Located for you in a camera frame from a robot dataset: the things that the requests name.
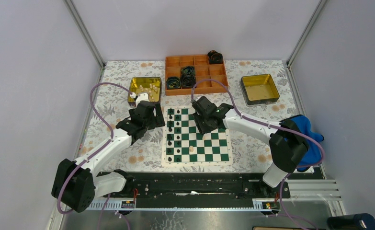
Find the dark cylinder bottle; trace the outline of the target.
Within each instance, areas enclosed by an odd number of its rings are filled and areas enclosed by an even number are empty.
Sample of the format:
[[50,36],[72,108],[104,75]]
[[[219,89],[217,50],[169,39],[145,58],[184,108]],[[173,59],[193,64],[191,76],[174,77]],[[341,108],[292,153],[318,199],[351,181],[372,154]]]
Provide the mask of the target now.
[[375,230],[375,218],[368,213],[329,217],[327,225],[333,230]]

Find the rolled dark tie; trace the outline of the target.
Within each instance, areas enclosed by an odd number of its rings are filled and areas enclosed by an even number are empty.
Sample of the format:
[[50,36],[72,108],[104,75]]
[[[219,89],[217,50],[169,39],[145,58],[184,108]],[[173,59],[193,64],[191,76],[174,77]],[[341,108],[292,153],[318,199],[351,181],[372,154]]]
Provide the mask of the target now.
[[181,68],[181,87],[182,88],[192,88],[196,84],[195,78],[195,68],[194,66],[186,66]]
[[209,64],[223,64],[223,55],[215,50],[207,53]]
[[166,89],[167,90],[176,90],[176,89],[180,89],[182,86],[181,86],[181,80],[179,77],[177,76],[171,76],[171,77],[168,77],[167,80],[166,80]]

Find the rolled dark tie top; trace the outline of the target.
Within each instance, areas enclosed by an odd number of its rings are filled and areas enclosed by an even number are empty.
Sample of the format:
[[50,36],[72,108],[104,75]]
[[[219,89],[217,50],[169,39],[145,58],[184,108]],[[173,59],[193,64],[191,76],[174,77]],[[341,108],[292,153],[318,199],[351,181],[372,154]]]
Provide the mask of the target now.
[[209,64],[223,64],[223,55],[215,50],[207,53]]

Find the left gold tin box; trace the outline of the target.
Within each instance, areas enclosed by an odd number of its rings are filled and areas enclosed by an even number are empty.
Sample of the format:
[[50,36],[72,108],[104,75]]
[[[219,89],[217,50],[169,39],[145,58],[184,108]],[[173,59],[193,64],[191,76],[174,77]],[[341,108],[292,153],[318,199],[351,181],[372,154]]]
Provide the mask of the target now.
[[160,77],[133,77],[130,81],[129,91],[136,95],[147,93],[151,102],[160,103],[162,80]]

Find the rolled dark tie left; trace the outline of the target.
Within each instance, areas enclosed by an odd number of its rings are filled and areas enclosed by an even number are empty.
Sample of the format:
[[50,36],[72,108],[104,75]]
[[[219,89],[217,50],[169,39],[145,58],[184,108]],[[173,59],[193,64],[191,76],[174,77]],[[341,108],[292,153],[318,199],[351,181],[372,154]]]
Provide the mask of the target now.
[[182,86],[181,86],[181,80],[179,77],[177,76],[171,76],[171,77],[168,77],[167,80],[166,80],[166,89],[167,90],[176,90],[176,89],[180,89]]

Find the gold tin box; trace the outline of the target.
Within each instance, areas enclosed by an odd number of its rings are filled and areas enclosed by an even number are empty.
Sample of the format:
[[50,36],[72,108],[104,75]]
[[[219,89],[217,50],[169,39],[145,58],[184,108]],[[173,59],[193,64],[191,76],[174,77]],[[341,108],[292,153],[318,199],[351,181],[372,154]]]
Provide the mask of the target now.
[[151,102],[160,103],[162,80],[160,77],[133,77],[130,81],[129,91],[136,95],[147,93]]
[[271,104],[280,98],[271,74],[243,76],[240,87],[247,106]]

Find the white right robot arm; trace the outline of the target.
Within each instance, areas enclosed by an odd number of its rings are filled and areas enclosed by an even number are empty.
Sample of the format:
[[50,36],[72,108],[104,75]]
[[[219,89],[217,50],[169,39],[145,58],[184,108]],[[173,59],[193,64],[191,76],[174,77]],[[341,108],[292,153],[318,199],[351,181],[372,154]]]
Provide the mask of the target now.
[[260,194],[265,197],[271,197],[278,191],[280,182],[295,171],[308,152],[307,140],[290,119],[282,122],[257,119],[245,113],[239,114],[234,106],[226,103],[216,106],[205,96],[193,100],[192,107],[200,134],[228,129],[251,136],[270,147],[273,162],[259,184]]

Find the green white chess board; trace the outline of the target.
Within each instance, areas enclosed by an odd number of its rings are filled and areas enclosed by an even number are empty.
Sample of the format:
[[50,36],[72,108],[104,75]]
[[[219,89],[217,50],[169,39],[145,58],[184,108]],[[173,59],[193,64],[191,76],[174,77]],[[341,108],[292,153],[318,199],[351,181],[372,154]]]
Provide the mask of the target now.
[[164,167],[195,165],[231,165],[233,154],[229,130],[216,129],[207,135],[199,133],[191,106],[165,106],[162,133],[161,164]]

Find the orange wooden compartment tray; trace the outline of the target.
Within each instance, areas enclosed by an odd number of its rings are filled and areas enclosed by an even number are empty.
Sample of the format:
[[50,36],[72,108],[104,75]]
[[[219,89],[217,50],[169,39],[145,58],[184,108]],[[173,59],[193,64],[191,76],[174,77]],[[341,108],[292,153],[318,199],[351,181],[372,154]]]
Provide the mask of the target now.
[[165,94],[167,96],[188,95],[192,88],[180,88],[176,90],[166,89],[168,77],[181,77],[181,68],[194,66],[196,84],[194,92],[198,94],[226,92],[229,87],[226,68],[223,64],[209,64],[207,54],[168,56],[165,58]]

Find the rolled dark tie middle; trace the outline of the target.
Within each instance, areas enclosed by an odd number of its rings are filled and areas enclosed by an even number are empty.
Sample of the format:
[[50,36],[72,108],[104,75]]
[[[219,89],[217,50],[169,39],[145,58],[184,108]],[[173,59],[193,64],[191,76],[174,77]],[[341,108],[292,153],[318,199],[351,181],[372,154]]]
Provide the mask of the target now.
[[195,68],[194,66],[186,66],[181,68],[181,87],[182,88],[192,88],[196,84],[195,78]]

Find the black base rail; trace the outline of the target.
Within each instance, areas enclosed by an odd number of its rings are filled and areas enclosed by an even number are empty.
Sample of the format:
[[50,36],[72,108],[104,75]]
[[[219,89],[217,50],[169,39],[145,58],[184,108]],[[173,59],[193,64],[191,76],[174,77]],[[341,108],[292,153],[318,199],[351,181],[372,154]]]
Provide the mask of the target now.
[[288,183],[271,188],[261,173],[129,172],[111,198],[129,198],[137,208],[251,208],[254,199],[291,197]]

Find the blue cloth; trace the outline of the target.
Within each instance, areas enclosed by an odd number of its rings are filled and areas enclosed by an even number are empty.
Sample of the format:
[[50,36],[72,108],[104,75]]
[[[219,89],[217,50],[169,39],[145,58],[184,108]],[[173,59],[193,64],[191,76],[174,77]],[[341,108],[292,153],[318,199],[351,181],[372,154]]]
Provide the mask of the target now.
[[[324,140],[322,134],[312,131],[311,122],[306,116],[295,115],[288,118],[288,120],[293,121],[297,125],[299,132],[312,138],[315,142],[321,143]],[[322,160],[319,147],[309,139],[306,139],[306,141],[309,144],[309,149],[300,162],[300,165],[306,165],[306,167],[297,168],[297,171],[301,173],[307,171],[311,166],[321,163]]]

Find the floral table mat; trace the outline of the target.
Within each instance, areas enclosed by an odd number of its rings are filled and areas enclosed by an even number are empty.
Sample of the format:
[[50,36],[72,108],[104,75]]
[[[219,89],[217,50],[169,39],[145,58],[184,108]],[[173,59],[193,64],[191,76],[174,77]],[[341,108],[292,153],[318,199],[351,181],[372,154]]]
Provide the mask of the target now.
[[[229,93],[209,94],[215,104],[235,103],[238,109],[256,117],[280,121],[298,114],[283,62],[226,61],[226,76],[216,71],[216,86],[224,84]],[[243,76],[269,74],[279,92],[273,104],[248,107],[244,101],[240,80]],[[110,61],[98,89],[93,115],[87,127],[79,156],[90,155],[110,135],[110,129],[128,117],[129,103],[125,88],[134,77],[165,76],[164,61]],[[200,135],[194,121],[180,121],[168,135],[162,128],[148,131],[131,147],[117,154],[103,170],[121,169],[127,172],[212,172],[262,173],[272,163],[272,152],[262,141],[237,131],[212,132]]]

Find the right gold tin box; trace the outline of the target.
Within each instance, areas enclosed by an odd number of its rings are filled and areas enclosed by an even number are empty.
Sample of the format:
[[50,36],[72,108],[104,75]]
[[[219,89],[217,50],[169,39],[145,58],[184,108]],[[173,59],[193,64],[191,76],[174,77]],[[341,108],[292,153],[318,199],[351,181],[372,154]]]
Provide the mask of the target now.
[[271,74],[243,76],[240,87],[247,106],[271,104],[280,98]]

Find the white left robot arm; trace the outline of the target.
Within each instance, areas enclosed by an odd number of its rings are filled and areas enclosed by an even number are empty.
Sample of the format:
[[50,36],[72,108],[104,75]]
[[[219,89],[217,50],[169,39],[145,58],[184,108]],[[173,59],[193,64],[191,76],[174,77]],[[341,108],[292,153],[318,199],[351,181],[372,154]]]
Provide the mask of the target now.
[[64,159],[58,165],[51,191],[58,205],[65,204],[82,212],[96,197],[113,192],[126,197],[132,193],[133,185],[125,173],[119,170],[105,175],[99,173],[117,154],[131,147],[148,130],[163,127],[165,121],[160,104],[148,101],[141,101],[129,114],[91,154],[73,161]]

